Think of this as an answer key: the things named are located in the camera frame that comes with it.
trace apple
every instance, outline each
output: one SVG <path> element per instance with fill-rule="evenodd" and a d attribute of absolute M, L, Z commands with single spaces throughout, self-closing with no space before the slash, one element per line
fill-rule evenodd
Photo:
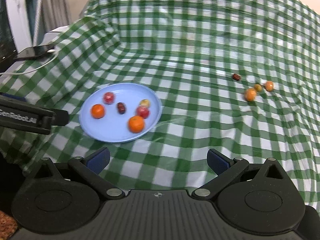
<path fill-rule="evenodd" d="M 146 119 L 146 118 L 148 118 L 149 114 L 150 114 L 150 111 L 147 107 L 138 106 L 137 115 L 141 116 L 143 119 Z"/>
<path fill-rule="evenodd" d="M 115 94 L 112 92 L 107 92 L 103 95 L 103 101 L 108 104 L 111 105 L 114 103 L 115 101 Z"/>

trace brown date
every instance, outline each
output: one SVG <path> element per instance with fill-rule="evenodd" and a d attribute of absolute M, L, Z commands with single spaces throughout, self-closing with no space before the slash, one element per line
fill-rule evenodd
<path fill-rule="evenodd" d="M 119 114 L 124 114 L 125 113 L 125 106 L 124 103 L 118 103 L 117 104 L 117 109 Z"/>
<path fill-rule="evenodd" d="M 239 81 L 239 80 L 241 79 L 241 76 L 238 75 L 238 74 L 233 74 L 233 75 L 232 75 L 232 78 L 233 78 L 234 80 Z"/>

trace gingham fabric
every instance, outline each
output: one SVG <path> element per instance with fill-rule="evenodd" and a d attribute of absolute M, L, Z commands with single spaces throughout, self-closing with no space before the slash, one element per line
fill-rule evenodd
<path fill-rule="evenodd" d="M 107 146 L 101 176 L 125 190 L 199 187 L 216 176 L 209 148 L 251 163 L 274 157 L 319 211 L 319 32 L 319 15 L 297 0 L 91 0 L 56 40 L 57 59 L 0 89 L 67 110 L 70 123 L 48 136 L 1 128 L 0 149 L 29 171 L 44 156 L 65 162 Z M 246 102 L 266 80 L 274 91 Z M 153 89 L 163 113 L 143 137 L 107 144 L 82 131 L 79 110 L 118 82 Z"/>

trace smartphone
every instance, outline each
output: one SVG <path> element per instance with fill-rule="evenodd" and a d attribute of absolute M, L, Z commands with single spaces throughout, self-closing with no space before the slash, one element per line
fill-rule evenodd
<path fill-rule="evenodd" d="M 48 52 L 48 50 L 53 48 L 53 44 L 26 48 L 23 51 L 21 51 L 17 56 L 15 56 L 13 60 L 19 61 L 27 59 L 37 59 L 43 57 Z"/>

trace blue plate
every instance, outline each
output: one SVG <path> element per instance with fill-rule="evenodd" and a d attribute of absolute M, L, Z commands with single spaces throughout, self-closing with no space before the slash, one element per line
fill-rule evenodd
<path fill-rule="evenodd" d="M 103 103 L 103 95 L 106 92 L 115 94 L 115 102 L 112 105 Z M 150 101 L 150 115 L 145 119 L 145 127 L 140 133 L 132 133 L 128 129 L 128 120 L 135 116 L 136 109 L 143 99 Z M 126 112 L 119 114 L 117 103 L 125 105 Z M 91 116 L 91 107 L 95 104 L 102 104 L 106 114 L 100 119 Z M 122 143 L 135 140 L 150 131 L 159 121 L 162 112 L 162 105 L 154 91 L 150 88 L 133 83 L 119 83 L 110 85 L 94 92 L 83 103 L 80 109 L 80 125 L 84 132 L 90 137 L 103 142 Z"/>

